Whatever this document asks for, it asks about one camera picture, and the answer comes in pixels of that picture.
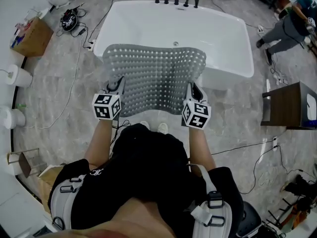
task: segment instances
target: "buckle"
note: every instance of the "buckle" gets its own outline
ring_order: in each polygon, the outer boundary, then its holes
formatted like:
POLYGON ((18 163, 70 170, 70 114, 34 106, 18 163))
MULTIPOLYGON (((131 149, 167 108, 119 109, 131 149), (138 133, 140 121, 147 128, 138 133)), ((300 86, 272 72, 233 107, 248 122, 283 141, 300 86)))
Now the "buckle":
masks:
POLYGON ((220 192, 215 190, 208 193, 207 202, 208 202, 209 209, 218 209, 223 207, 222 195, 220 194, 220 192))
POLYGON ((75 193, 77 189, 74 189, 74 187, 72 185, 70 186, 62 186, 59 188, 59 192, 60 193, 69 193, 69 192, 72 192, 72 193, 75 193))
POLYGON ((213 215, 209 221, 209 223, 206 225, 204 224, 205 227, 223 227, 225 222, 225 218, 222 216, 215 216, 213 215))
POLYGON ((81 179, 79 177, 71 178, 69 179, 70 182, 81 182, 81 179))
POLYGON ((64 223, 64 221, 63 221, 60 217, 54 217, 52 224, 53 224, 53 225, 56 225, 56 226, 57 226, 59 229, 61 229, 61 230, 65 230, 65 223, 64 223))

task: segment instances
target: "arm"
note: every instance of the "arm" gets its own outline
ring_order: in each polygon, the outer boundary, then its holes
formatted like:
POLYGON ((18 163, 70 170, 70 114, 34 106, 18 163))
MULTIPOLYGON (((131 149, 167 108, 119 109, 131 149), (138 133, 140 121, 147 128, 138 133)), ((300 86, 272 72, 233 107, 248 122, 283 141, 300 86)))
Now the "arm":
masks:
POLYGON ((308 18, 302 13, 302 6, 299 3, 292 5, 292 9, 296 12, 298 16, 305 22, 308 21, 308 18))
MULTIPOLYGON (((189 128, 189 151, 192 164, 203 165, 207 171, 216 168, 203 130, 189 128)), ((192 170, 197 176, 201 175, 197 167, 192 168, 192 170)))
POLYGON ((100 167, 109 159, 111 134, 112 120, 100 120, 84 157, 89 162, 90 170, 100 167))

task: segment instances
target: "cardboard box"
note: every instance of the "cardboard box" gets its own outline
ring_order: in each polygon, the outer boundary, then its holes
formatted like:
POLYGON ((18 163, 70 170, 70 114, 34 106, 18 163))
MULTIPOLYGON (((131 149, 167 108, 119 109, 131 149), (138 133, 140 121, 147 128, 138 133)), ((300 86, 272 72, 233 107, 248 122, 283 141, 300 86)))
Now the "cardboard box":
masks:
POLYGON ((44 207, 44 210, 51 214, 48 200, 50 196, 50 192, 53 188, 54 182, 59 174, 59 172, 63 169, 63 166, 52 166, 49 165, 40 175, 39 175, 39 192, 40 198, 44 207))
POLYGON ((23 39, 20 42, 15 41, 11 45, 11 49, 25 57, 40 57, 45 52, 53 30, 38 17, 31 19, 31 21, 30 27, 18 34, 18 37, 23 39))

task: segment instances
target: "black shoe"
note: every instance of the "black shoe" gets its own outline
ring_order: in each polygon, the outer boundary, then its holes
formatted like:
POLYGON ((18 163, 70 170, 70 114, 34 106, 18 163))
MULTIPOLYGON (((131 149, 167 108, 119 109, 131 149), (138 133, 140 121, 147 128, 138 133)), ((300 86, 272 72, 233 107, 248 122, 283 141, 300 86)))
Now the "black shoe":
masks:
POLYGON ((257 48, 259 49, 260 47, 262 47, 263 44, 264 44, 264 40, 263 39, 259 39, 257 41, 257 48))
POLYGON ((266 49, 264 50, 264 54, 268 65, 272 65, 272 55, 270 54, 270 52, 266 49))

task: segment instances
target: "bag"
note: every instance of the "bag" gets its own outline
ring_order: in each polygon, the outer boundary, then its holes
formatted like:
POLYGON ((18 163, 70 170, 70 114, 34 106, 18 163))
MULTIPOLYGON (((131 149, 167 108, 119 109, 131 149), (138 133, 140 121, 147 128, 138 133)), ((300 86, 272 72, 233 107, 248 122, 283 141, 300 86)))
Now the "bag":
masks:
MULTIPOLYGON (((206 182, 207 192, 207 201, 201 205, 195 205, 193 202, 189 207, 191 215, 195 219, 193 238, 228 238, 232 223, 230 205, 223 201, 204 166, 188 165, 200 169, 206 182)), ((52 194, 51 213, 53 224, 60 230, 71 229, 71 209, 85 176, 81 175, 60 183, 52 194)))

